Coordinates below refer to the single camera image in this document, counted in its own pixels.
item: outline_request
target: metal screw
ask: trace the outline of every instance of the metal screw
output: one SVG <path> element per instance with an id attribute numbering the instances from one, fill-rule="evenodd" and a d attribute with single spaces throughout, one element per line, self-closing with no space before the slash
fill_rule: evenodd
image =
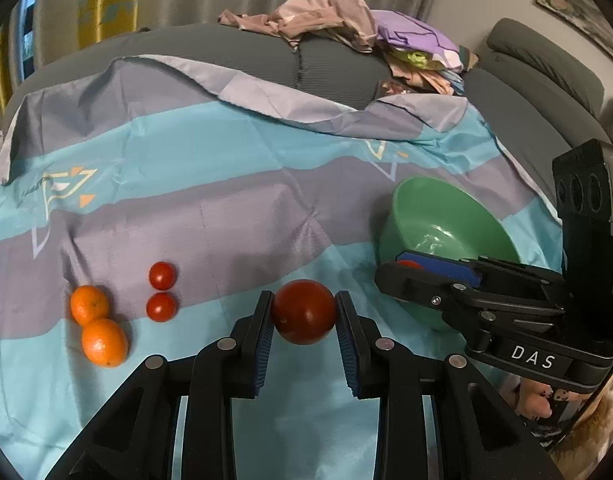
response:
<path id="1" fill-rule="evenodd" d="M 237 345 L 237 341 L 232 337 L 223 337 L 218 341 L 218 348 L 220 350 L 233 350 Z"/>
<path id="2" fill-rule="evenodd" d="M 163 364 L 164 359 L 162 359 L 162 357 L 159 355 L 151 355 L 146 358 L 146 361 L 144 361 L 144 366 L 146 366 L 149 370 L 157 370 Z"/>
<path id="3" fill-rule="evenodd" d="M 389 339 L 388 337 L 381 337 L 380 339 L 376 339 L 376 346 L 380 350 L 392 350 L 395 346 L 395 343 L 392 339 Z"/>
<path id="4" fill-rule="evenodd" d="M 454 368 L 464 368 L 467 366 L 467 360 L 462 355 L 453 354 L 449 357 L 449 364 Z"/>

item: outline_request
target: white lettering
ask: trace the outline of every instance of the white lettering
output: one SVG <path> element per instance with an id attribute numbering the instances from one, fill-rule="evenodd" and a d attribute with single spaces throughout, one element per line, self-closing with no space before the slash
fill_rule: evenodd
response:
<path id="1" fill-rule="evenodd" d="M 511 355 L 511 357 L 514 358 L 514 359 L 520 359 L 522 357 L 523 353 L 524 353 L 524 349 L 521 346 L 516 346 L 515 350 L 513 351 L 513 354 Z"/>
<path id="2" fill-rule="evenodd" d="M 538 352 L 533 352 L 531 357 L 527 359 L 527 363 L 538 364 Z"/>

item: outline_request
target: orange triangle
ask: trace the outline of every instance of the orange triangle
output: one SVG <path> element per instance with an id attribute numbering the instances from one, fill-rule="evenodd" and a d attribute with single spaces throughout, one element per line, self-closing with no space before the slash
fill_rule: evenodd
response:
<path id="1" fill-rule="evenodd" d="M 80 207 L 86 207 L 91 203 L 95 195 L 80 195 Z"/>

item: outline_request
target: green bowl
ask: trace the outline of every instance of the green bowl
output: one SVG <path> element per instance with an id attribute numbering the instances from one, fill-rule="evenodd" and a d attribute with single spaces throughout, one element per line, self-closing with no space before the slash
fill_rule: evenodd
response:
<path id="1" fill-rule="evenodd" d="M 406 250 L 452 260 L 484 255 L 520 261 L 504 227 L 482 204 L 451 184 L 423 176 L 407 178 L 395 188 L 378 244 L 379 261 L 393 261 Z M 402 305 L 426 326 L 450 328 L 437 310 L 414 303 Z"/>

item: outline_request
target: dark red tomato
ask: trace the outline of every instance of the dark red tomato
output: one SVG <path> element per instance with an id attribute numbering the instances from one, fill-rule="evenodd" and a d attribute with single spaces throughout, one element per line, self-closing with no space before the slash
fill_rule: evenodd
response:
<path id="1" fill-rule="evenodd" d="M 177 311 L 178 306 L 168 292 L 156 292 L 146 302 L 146 315 L 153 321 L 168 321 L 175 316 Z"/>
<path id="2" fill-rule="evenodd" d="M 414 262 L 413 260 L 398 260 L 400 265 L 404 265 L 405 267 L 413 267 L 413 269 L 424 269 L 418 262 Z"/>
<path id="3" fill-rule="evenodd" d="M 169 290 L 175 283 L 175 268 L 167 262 L 153 264 L 148 272 L 148 280 L 157 290 Z"/>
<path id="4" fill-rule="evenodd" d="M 320 341 L 335 325 L 333 294 L 313 280 L 294 280 L 277 291 L 271 319 L 283 338 L 296 345 Z"/>

